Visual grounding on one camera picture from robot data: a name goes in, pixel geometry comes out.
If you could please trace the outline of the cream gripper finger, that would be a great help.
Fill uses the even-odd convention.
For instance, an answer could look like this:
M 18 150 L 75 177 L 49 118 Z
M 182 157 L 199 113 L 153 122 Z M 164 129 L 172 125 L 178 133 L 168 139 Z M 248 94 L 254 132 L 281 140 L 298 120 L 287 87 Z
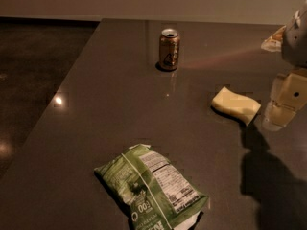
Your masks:
M 269 131 L 284 128 L 306 104 L 307 69 L 296 68 L 287 75 L 278 74 L 272 83 L 263 127 Z
M 282 50 L 285 29 L 286 27 L 282 26 L 275 33 L 265 39 L 261 44 L 261 49 L 268 52 L 280 52 Z

